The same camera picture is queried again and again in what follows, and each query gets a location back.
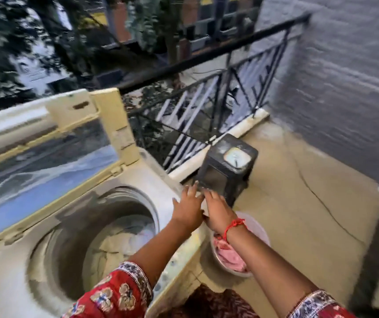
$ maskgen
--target black metal railing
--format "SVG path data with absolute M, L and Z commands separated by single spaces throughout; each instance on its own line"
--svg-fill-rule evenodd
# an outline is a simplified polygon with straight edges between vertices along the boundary
M 227 55 L 224 69 L 195 83 L 166 93 L 128 112 L 137 144 L 171 172 L 215 138 L 226 133 L 265 104 L 277 67 L 293 28 L 309 22 L 310 14 L 282 22 L 234 42 L 213 48 L 176 65 L 120 85 L 122 95 L 164 80 L 176 73 Z M 279 40 L 253 55 L 231 63 L 235 50 L 277 36 Z

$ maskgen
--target painted brick wall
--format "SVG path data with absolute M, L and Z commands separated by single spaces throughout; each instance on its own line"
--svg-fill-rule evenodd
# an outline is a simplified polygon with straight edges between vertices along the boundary
M 379 0 L 264 0 L 257 28 L 313 11 L 274 83 L 272 117 L 379 181 Z

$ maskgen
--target washing machine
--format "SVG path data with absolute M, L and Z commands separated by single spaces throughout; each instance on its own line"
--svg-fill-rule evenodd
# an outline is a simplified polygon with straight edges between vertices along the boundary
M 168 223 L 180 192 L 136 146 L 116 88 L 1 111 L 0 318 L 63 314 Z M 174 254 L 148 314 L 165 308 L 205 235 Z

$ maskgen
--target pink cloth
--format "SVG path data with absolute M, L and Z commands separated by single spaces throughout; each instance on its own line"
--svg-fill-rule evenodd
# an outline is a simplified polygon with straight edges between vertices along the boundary
M 213 244 L 220 261 L 228 268 L 237 272 L 247 272 L 247 265 L 221 236 L 213 237 Z

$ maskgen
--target sleeve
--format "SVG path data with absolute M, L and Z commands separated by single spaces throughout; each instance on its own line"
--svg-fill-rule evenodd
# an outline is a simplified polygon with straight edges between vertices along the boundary
M 141 318 L 152 300 L 152 290 L 142 269 L 123 262 L 85 293 L 62 318 Z
M 324 290 L 317 290 L 301 299 L 287 318 L 356 318 L 340 306 Z

